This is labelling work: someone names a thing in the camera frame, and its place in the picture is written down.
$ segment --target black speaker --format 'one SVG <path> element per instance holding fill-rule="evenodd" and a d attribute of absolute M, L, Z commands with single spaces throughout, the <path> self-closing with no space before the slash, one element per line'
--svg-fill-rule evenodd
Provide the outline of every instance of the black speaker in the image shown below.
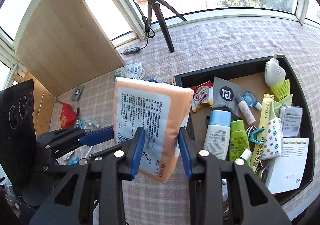
<path fill-rule="evenodd" d="M 36 152 L 33 80 L 0 91 L 0 163 L 16 196 L 28 185 Z"/>

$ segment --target black tripod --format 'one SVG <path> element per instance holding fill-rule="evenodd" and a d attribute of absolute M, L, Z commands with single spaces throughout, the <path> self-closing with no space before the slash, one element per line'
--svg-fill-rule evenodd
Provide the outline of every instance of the black tripod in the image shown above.
<path fill-rule="evenodd" d="M 164 5 L 166 8 L 168 8 L 170 11 L 172 11 L 174 14 L 176 14 L 179 18 L 181 18 L 183 21 L 187 21 L 180 13 L 178 13 L 177 10 L 175 10 L 172 6 L 170 6 L 166 1 L 164 0 L 147 0 L 148 1 L 148 20 L 147 20 L 147 26 L 151 26 L 151 17 L 152 17 L 152 10 L 154 10 L 156 17 L 158 19 L 158 23 L 160 25 L 160 28 L 162 30 L 163 36 L 165 41 L 167 42 L 168 48 L 170 52 L 174 52 L 174 47 L 172 44 L 172 40 L 169 34 L 168 27 L 165 23 L 163 14 L 161 12 L 160 4 Z"/>
<path fill-rule="evenodd" d="M 148 1 L 148 18 L 147 20 L 145 17 L 142 17 L 145 25 L 146 25 L 146 34 L 148 38 L 152 38 L 149 36 L 149 32 L 153 31 L 151 30 L 151 16 L 152 16 L 152 10 L 154 10 L 156 17 L 158 19 L 158 23 L 160 25 L 161 31 L 163 33 L 164 39 L 167 42 L 168 48 L 170 52 L 174 52 L 174 47 L 172 44 L 172 40 L 169 34 L 168 27 L 165 23 L 163 14 L 160 9 L 160 4 L 167 7 L 170 11 L 172 11 L 174 14 L 176 14 L 179 18 L 181 18 L 183 21 L 187 21 L 181 14 L 178 13 L 177 10 L 175 10 L 172 6 L 170 6 L 166 1 L 164 0 L 147 0 Z"/>

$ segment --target checkered tablecloth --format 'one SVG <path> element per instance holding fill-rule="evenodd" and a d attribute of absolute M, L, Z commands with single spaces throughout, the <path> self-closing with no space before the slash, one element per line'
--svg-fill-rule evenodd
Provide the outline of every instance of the checkered tablecloth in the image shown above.
<path fill-rule="evenodd" d="M 219 23 L 200 22 L 186 25 L 183 29 L 170 29 L 175 52 L 170 53 L 158 32 L 149 40 L 147 48 L 138 54 L 123 56 L 127 64 L 143 62 L 146 78 L 158 76 L 158 81 L 171 82 L 171 76 L 207 67 L 243 61 L 273 54 L 284 54 L 290 62 L 304 91 L 313 123 L 315 137 L 315 172 L 313 182 L 299 195 L 283 206 L 286 212 L 292 210 L 320 185 L 319 175 L 319 110 L 320 110 L 320 32 L 297 22 L 253 20 Z M 145 42 L 133 41 L 118 49 L 124 49 Z M 80 107 L 80 118 L 96 119 L 102 127 L 112 125 L 114 71 L 84 83 L 84 90 L 78 102 L 71 100 L 72 91 L 59 96 L 75 110 Z M 60 128 L 60 104 L 53 109 L 50 130 Z M 92 152 L 113 145 L 112 141 L 102 143 Z M 84 157 L 88 147 L 75 150 L 75 155 Z M 134 181 L 123 182 L 126 220 L 130 225 L 190 224 L 188 181 L 184 175 L 181 159 L 167 183 L 162 184 L 142 174 Z"/>

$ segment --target blue gripper pad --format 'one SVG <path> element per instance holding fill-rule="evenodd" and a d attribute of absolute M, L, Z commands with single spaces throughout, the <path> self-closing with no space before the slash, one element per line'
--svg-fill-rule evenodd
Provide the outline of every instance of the blue gripper pad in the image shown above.
<path fill-rule="evenodd" d="M 131 179 L 132 180 L 135 178 L 139 170 L 145 137 L 146 137 L 146 133 L 144 128 L 138 127 L 132 139 L 133 140 L 132 143 L 135 144 L 134 152 L 131 158 Z"/>
<path fill-rule="evenodd" d="M 80 144 L 82 146 L 86 145 L 91 147 L 111 139 L 113 139 L 113 126 L 108 126 L 86 133 L 84 138 L 80 141 Z"/>
<path fill-rule="evenodd" d="M 191 158 L 190 158 L 187 144 L 183 137 L 183 133 L 181 129 L 179 130 L 179 134 L 178 134 L 178 143 L 179 143 L 181 159 L 184 167 L 184 173 L 186 174 L 188 179 L 191 180 L 191 177 L 192 177 Z"/>

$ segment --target pen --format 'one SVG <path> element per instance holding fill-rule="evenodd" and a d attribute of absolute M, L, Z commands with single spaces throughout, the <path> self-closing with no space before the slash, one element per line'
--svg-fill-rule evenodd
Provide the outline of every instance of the pen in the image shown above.
<path fill-rule="evenodd" d="M 76 124 L 79 124 L 79 115 L 80 115 L 80 109 L 79 107 L 77 107 L 77 120 L 76 120 Z"/>

